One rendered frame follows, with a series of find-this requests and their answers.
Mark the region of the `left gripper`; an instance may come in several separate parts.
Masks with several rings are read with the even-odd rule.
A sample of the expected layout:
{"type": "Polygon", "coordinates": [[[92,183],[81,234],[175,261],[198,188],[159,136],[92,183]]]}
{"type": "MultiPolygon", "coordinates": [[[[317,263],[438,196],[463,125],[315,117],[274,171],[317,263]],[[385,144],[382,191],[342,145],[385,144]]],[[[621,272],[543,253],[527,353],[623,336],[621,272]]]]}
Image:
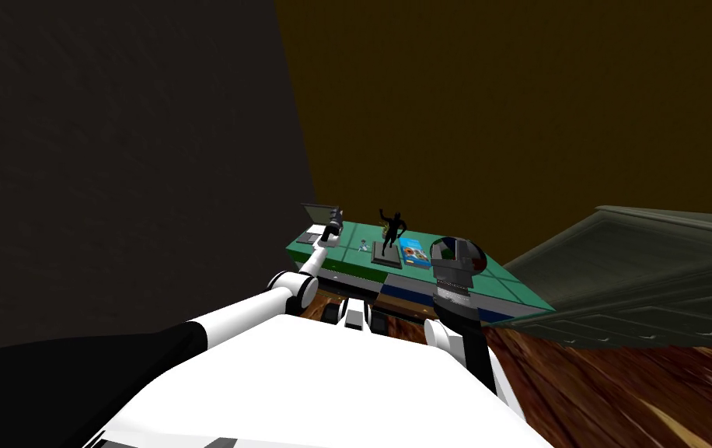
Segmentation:
{"type": "Polygon", "coordinates": [[[343,228],[343,212],[340,208],[333,208],[330,210],[330,219],[326,224],[323,234],[321,236],[322,243],[328,243],[337,239],[341,230],[343,228]]]}

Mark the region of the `black figure statue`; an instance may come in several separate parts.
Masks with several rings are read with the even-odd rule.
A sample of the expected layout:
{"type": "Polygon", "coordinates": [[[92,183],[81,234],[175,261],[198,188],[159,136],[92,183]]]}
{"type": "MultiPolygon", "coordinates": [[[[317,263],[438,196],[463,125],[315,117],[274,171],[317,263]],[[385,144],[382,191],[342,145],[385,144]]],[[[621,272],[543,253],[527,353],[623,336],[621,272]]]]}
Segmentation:
{"type": "Polygon", "coordinates": [[[396,240],[407,231],[407,224],[401,219],[399,212],[395,212],[392,217],[387,217],[380,209],[379,215],[384,224],[383,241],[374,243],[371,262],[389,268],[401,269],[403,262],[396,246],[396,240]]]}

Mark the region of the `green table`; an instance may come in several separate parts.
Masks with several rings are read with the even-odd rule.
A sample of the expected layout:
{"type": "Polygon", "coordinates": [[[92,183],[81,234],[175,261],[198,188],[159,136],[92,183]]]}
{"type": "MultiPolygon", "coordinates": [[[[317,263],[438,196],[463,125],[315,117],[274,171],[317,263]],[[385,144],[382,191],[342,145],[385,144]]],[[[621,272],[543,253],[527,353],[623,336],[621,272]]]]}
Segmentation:
{"type": "MultiPolygon", "coordinates": [[[[336,294],[371,299],[380,310],[405,320],[434,318],[432,271],[409,265],[397,269],[374,264],[374,243],[382,241],[379,226],[345,222],[338,246],[327,251],[319,271],[321,282],[336,294]],[[369,252],[358,251],[361,240],[370,246],[369,252]]],[[[483,273],[473,278],[470,293],[486,324],[553,312],[549,303],[492,259],[483,273]]]]}

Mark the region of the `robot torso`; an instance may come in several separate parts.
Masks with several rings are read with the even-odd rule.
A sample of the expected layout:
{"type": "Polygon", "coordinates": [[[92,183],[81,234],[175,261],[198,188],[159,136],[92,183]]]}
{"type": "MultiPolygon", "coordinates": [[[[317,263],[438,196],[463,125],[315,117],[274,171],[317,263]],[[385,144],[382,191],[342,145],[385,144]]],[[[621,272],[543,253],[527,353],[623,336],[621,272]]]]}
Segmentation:
{"type": "Polygon", "coordinates": [[[553,448],[445,349],[282,314],[173,367],[91,448],[553,448]]]}

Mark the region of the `blue book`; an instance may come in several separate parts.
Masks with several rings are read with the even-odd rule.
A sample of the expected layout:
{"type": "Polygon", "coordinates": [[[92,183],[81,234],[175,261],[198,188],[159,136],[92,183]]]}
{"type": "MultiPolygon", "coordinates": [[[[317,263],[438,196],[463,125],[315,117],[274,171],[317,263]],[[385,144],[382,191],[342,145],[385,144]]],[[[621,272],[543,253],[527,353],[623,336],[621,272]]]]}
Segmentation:
{"type": "Polygon", "coordinates": [[[399,238],[398,242],[401,261],[404,264],[422,269],[431,267],[429,256],[418,240],[403,237],[399,238]]]}

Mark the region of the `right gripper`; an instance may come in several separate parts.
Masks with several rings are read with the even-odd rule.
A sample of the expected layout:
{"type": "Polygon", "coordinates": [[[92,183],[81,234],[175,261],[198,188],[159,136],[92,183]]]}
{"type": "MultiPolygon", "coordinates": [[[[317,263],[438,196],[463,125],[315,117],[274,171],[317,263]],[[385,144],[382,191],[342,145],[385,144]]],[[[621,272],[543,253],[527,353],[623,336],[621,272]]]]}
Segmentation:
{"type": "Polygon", "coordinates": [[[467,239],[443,236],[431,244],[430,252],[432,267],[460,271],[484,271],[487,267],[486,254],[475,243],[467,239]]]}

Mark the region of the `dark green dresser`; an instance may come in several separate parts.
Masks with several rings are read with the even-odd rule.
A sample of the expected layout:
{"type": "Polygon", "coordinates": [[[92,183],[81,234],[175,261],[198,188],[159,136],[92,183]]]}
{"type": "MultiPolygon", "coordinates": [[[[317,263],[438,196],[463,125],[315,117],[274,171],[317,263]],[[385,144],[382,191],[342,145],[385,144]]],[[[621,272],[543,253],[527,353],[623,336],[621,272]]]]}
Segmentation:
{"type": "Polygon", "coordinates": [[[506,268],[551,311],[503,327],[583,349],[712,347],[712,214],[599,206],[506,268]]]}

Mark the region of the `grey laptop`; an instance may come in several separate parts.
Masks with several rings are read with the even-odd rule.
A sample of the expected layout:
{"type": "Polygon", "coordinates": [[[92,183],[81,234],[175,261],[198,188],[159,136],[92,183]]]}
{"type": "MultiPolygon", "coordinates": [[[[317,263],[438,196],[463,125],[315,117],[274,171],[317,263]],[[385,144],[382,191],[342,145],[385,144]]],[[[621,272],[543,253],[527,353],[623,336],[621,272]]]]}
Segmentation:
{"type": "Polygon", "coordinates": [[[314,244],[326,232],[330,222],[337,217],[339,208],[310,203],[301,203],[301,206],[311,219],[312,225],[296,239],[296,243],[314,244]]]}

